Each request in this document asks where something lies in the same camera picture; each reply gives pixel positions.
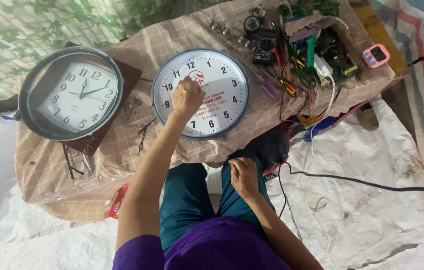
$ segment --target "white plug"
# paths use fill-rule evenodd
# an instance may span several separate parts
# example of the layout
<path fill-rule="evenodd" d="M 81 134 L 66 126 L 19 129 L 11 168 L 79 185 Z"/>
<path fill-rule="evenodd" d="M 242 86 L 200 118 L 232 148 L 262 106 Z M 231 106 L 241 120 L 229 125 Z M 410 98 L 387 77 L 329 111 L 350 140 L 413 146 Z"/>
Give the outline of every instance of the white plug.
<path fill-rule="evenodd" d="M 332 77 L 333 70 L 325 60 L 314 54 L 314 68 L 322 77 Z"/>

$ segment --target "minute hand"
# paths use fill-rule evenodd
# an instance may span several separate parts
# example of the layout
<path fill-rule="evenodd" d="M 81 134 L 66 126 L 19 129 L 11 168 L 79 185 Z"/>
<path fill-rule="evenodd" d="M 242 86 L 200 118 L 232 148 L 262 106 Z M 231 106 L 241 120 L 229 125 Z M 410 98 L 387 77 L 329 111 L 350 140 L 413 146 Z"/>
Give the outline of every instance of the minute hand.
<path fill-rule="evenodd" d="M 105 88 L 107 88 L 107 87 L 109 87 L 109 86 L 102 87 L 102 88 L 99 88 L 99 89 L 97 89 L 97 90 L 93 90 L 93 91 L 90 91 L 90 92 L 87 92 L 87 93 L 83 93 L 82 95 L 88 95 L 88 94 L 91 94 L 91 93 L 93 93 L 93 92 L 97 92 L 97 91 L 99 91 L 99 90 L 105 89 Z"/>

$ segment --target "blue clock rim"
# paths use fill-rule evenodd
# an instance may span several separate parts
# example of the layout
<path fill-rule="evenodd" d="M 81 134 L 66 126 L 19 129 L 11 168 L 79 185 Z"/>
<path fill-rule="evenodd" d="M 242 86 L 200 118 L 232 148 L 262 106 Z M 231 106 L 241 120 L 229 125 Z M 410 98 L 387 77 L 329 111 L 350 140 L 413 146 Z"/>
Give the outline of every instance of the blue clock rim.
<path fill-rule="evenodd" d="M 99 123 L 89 127 L 88 129 L 84 131 L 76 132 L 71 135 L 56 135 L 41 128 L 33 119 L 29 109 L 29 105 L 28 105 L 29 90 L 32 84 L 34 83 L 35 78 L 48 64 L 52 63 L 54 60 L 58 58 L 65 57 L 69 54 L 75 54 L 75 53 L 93 54 L 104 59 L 112 67 L 113 71 L 115 72 L 115 75 L 117 76 L 117 95 L 115 96 L 115 100 L 113 101 L 114 102 L 113 107 L 109 110 L 107 116 L 102 118 L 102 120 Z M 18 95 L 18 112 L 20 114 L 21 121 L 31 131 L 35 132 L 36 134 L 50 140 L 71 141 L 71 140 L 76 140 L 76 139 L 80 139 L 85 136 L 91 135 L 92 133 L 97 131 L 99 128 L 101 128 L 101 126 L 107 123 L 111 119 L 113 114 L 117 111 L 120 104 L 120 100 L 122 99 L 123 92 L 124 92 L 124 80 L 122 77 L 122 73 L 120 72 L 120 69 L 115 63 L 115 61 L 110 56 L 108 56 L 105 52 L 102 52 L 99 49 L 87 47 L 87 46 L 66 47 L 59 51 L 53 52 L 49 56 L 42 59 L 27 74 L 22 84 L 22 87 L 20 89 L 20 93 Z"/>
<path fill-rule="evenodd" d="M 155 74 L 155 77 L 153 79 L 153 83 L 152 83 L 152 88 L 150 90 L 150 99 L 152 100 L 152 105 L 154 108 L 154 113 L 155 116 L 157 117 L 157 119 L 160 121 L 160 123 L 162 123 L 162 125 L 165 125 L 165 121 L 162 119 L 162 117 L 159 114 L 159 111 L 157 110 L 155 103 L 155 84 L 157 84 L 157 78 L 160 74 L 160 72 L 162 71 L 163 67 L 165 67 L 170 61 L 172 61 L 173 59 L 179 57 L 180 55 L 187 53 L 187 52 L 193 52 L 193 51 L 212 51 L 212 52 L 217 52 L 220 53 L 226 57 L 228 57 L 231 61 L 233 61 L 235 64 L 237 64 L 237 66 L 239 67 L 240 71 L 242 71 L 242 73 L 244 74 L 245 77 L 245 83 L 246 83 L 246 89 L 247 89 L 247 100 L 245 101 L 245 109 L 242 112 L 242 114 L 236 118 L 235 122 L 229 126 L 228 128 L 226 128 L 225 130 L 223 130 L 220 133 L 211 135 L 211 136 L 204 136 L 204 137 L 193 137 L 193 136 L 188 136 L 185 135 L 184 132 L 181 133 L 180 137 L 187 139 L 187 140 L 191 140 L 191 141 L 209 141 L 212 139 L 216 139 L 216 138 L 220 138 L 220 137 L 224 137 L 225 135 L 227 135 L 229 132 L 231 132 L 236 126 L 239 125 L 239 123 L 242 121 L 242 119 L 245 117 L 245 114 L 248 111 L 248 106 L 249 106 L 249 102 L 250 102 L 250 87 L 249 87 L 249 80 L 247 77 L 247 73 L 245 72 L 244 68 L 242 67 L 242 65 L 239 64 L 239 62 L 237 60 L 235 60 L 231 55 L 229 55 L 228 53 L 216 50 L 216 49 L 210 49 L 210 48 L 193 48 L 193 49 L 189 49 L 189 50 L 185 50 L 183 52 L 180 52 L 178 54 L 176 54 L 175 56 L 173 56 L 172 58 L 170 58 L 167 62 L 165 62 L 161 68 L 159 69 L 159 71 L 157 71 L 157 74 Z"/>

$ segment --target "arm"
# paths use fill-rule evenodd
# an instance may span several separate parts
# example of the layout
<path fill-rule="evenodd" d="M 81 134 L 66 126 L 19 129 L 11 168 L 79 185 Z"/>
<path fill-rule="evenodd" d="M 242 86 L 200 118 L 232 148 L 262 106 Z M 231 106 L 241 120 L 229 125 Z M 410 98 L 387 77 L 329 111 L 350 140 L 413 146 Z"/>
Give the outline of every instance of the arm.
<path fill-rule="evenodd" d="M 250 159 L 236 158 L 232 165 L 232 185 L 257 216 L 277 255 L 292 269 L 323 270 L 314 256 L 289 230 L 258 191 L 257 164 Z"/>
<path fill-rule="evenodd" d="M 159 199 L 173 151 L 187 121 L 197 112 L 205 92 L 185 77 L 172 93 L 173 112 L 140 167 L 130 180 L 120 208 L 117 250 L 127 241 L 146 234 L 159 236 Z"/>

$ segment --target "leaf pattern wallpaper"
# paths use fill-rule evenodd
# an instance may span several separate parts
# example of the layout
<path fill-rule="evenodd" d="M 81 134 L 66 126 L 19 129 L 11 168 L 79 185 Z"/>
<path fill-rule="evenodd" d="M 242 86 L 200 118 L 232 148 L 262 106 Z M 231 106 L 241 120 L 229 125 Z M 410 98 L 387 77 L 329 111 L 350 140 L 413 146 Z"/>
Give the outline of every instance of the leaf pattern wallpaper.
<path fill-rule="evenodd" d="M 17 76 L 67 41 L 98 49 L 225 0 L 0 0 L 0 101 Z"/>

